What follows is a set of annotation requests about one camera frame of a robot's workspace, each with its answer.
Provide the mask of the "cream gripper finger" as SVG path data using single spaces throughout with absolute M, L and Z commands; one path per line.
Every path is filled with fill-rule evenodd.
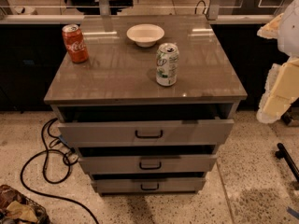
M 257 36 L 266 39 L 277 39 L 278 38 L 278 28 L 283 14 L 277 15 L 273 20 L 268 22 L 266 25 L 262 26 L 258 32 Z
M 283 65 L 274 63 L 264 88 L 256 118 L 268 124 L 279 120 L 299 98 L 299 59 L 289 59 Z

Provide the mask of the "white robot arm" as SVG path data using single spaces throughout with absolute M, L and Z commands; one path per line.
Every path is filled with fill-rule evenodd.
M 283 65 L 272 65 L 265 81 L 256 118 L 268 124 L 279 120 L 299 98 L 299 0 L 261 27 L 257 36 L 276 39 L 278 50 L 289 56 Z

